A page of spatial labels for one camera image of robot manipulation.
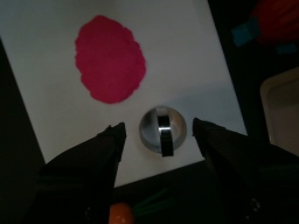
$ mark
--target dark surface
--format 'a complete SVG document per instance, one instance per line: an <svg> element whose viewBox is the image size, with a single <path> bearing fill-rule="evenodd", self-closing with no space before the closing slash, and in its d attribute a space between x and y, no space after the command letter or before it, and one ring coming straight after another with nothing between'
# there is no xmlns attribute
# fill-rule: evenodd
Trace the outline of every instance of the dark surface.
<svg viewBox="0 0 299 224"><path fill-rule="evenodd" d="M118 187L114 202L126 202L134 207L163 188L170 191L174 205L138 217L136 224L224 223L216 184L204 161Z"/></svg>
<svg viewBox="0 0 299 224"><path fill-rule="evenodd" d="M299 66L299 53L278 55L274 46L252 41L236 47L231 29L248 21L258 0L210 0L210 9L238 95L247 134L268 141L259 89L263 81Z"/></svg>
<svg viewBox="0 0 299 224"><path fill-rule="evenodd" d="M16 224L32 203L44 161L2 43L0 63L0 223Z"/></svg>

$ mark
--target pink oval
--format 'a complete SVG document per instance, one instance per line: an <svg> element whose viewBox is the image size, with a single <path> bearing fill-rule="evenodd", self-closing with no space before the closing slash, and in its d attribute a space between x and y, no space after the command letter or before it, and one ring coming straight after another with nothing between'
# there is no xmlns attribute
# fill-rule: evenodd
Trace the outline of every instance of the pink oval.
<svg viewBox="0 0 299 224"><path fill-rule="evenodd" d="M104 103L122 102L146 76L146 58L132 32L96 16L80 28L76 51L80 80L91 96Z"/></svg>

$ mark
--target teal object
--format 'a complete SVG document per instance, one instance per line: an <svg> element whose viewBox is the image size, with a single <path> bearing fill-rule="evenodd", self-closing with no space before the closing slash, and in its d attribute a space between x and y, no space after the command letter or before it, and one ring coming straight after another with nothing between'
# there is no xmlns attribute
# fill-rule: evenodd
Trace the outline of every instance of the teal object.
<svg viewBox="0 0 299 224"><path fill-rule="evenodd" d="M287 45L279 45L276 48L276 53L278 54L288 54L288 53L296 53L298 52L298 48L296 45L292 44L287 44Z"/></svg>
<svg viewBox="0 0 299 224"><path fill-rule="evenodd" d="M236 46L243 46L260 35L258 17L252 17L243 25L231 30Z"/></svg>

